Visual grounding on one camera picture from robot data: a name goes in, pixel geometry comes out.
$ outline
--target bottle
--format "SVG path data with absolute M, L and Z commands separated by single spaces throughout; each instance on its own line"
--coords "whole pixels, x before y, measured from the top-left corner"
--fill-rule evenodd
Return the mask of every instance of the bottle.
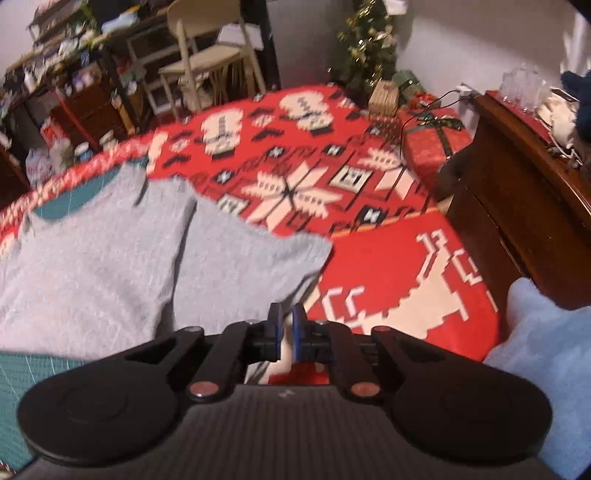
M 37 80 L 29 70 L 25 70 L 25 86 L 29 93 L 33 93 L 37 88 Z
M 94 152 L 90 149 L 88 142 L 81 143 L 74 150 L 74 155 L 80 162 L 89 161 L 94 155 Z

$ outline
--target light blue fabric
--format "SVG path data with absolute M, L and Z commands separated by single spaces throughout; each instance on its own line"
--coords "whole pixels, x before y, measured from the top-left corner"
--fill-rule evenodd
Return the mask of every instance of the light blue fabric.
M 574 480 L 591 463 L 591 307 L 563 310 L 520 278 L 509 289 L 507 320 L 510 338 L 485 363 L 544 391 L 553 421 L 540 458 Z

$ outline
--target green cutting mat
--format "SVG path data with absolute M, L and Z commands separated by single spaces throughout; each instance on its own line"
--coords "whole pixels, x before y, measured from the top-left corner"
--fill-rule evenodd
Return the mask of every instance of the green cutting mat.
M 134 161 L 144 168 L 147 158 Z M 35 210 L 46 220 L 59 220 L 92 200 L 119 172 L 120 167 L 64 192 L 58 198 Z M 21 397 L 36 383 L 61 372 L 79 367 L 84 362 L 46 355 L 14 355 L 0 352 L 0 460 L 19 470 L 31 455 L 17 426 L 17 406 Z

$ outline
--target gray t-shirt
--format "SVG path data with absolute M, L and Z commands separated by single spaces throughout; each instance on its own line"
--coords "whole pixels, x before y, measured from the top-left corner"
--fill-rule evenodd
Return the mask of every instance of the gray t-shirt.
M 207 334 L 301 299 L 331 244 L 245 224 L 181 179 L 125 164 L 60 221 L 30 213 L 0 260 L 0 351 L 94 360 L 189 325 Z
M 0 260 L 0 350 L 94 360 L 153 339 L 194 202 L 125 164 L 64 219 L 29 213 Z
M 264 320 L 272 302 L 288 308 L 317 280 L 331 243 L 301 233 L 279 238 L 197 197 L 173 297 L 173 328 L 209 334 L 243 320 Z

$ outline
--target wooden cabinet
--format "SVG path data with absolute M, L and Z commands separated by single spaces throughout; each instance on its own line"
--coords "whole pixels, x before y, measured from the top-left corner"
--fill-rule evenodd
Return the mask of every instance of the wooden cabinet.
M 65 104 L 97 143 L 110 130 L 115 132 L 118 140 L 127 138 L 121 117 L 111 105 L 111 93 L 106 85 L 91 85 L 66 99 Z M 74 147 L 86 141 L 62 105 L 52 109 L 50 115 L 64 129 Z
M 0 146 L 0 210 L 29 189 L 29 183 L 21 170 L 12 164 L 8 152 Z
M 591 304 L 591 195 L 579 173 L 488 96 L 471 165 L 448 216 L 502 313 L 511 283 L 530 277 L 566 309 Z

